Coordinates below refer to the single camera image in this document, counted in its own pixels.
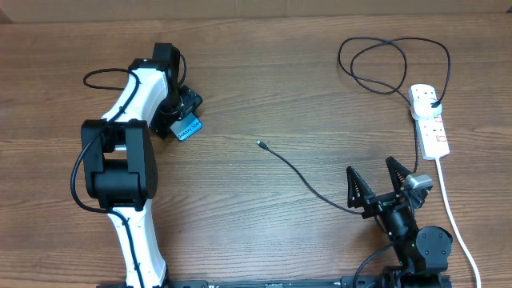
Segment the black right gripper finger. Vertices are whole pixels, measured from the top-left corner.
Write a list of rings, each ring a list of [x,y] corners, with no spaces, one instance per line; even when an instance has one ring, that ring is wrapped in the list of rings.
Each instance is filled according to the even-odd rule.
[[[394,191],[398,192],[400,191],[406,177],[412,174],[412,172],[391,156],[386,159],[386,165]]]
[[[347,204],[349,208],[360,208],[367,205],[368,201],[375,196],[369,185],[362,176],[353,168],[346,168],[348,181]]]

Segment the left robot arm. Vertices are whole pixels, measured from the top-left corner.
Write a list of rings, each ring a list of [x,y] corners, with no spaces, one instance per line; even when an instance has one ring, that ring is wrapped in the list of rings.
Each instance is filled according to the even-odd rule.
[[[158,167],[151,136],[183,142],[200,131],[195,111],[203,99],[185,86],[186,60],[171,43],[155,43],[151,58],[136,58],[124,71],[116,103],[81,126],[70,192],[82,209],[112,221],[126,266],[123,287],[170,287],[152,213]]]

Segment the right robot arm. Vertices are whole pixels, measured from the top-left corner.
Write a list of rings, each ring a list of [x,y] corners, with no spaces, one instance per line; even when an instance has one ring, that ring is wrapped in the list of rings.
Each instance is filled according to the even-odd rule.
[[[386,165],[394,190],[376,195],[355,168],[346,168],[348,207],[362,208],[364,219],[378,220],[390,241],[369,256],[352,276],[340,278],[343,287],[450,287],[448,269],[453,236],[440,226],[418,227],[415,211],[433,188],[427,174],[413,173],[395,158]],[[386,266],[379,275],[362,276],[364,267],[388,249],[399,264]]]

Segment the Galaxy smartphone with blue screen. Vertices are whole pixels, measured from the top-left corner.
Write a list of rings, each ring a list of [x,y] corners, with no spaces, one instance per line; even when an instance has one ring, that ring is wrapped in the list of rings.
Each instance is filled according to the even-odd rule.
[[[180,142],[184,142],[193,134],[200,131],[201,128],[201,121],[193,113],[187,115],[183,120],[176,121],[170,126],[170,130]]]

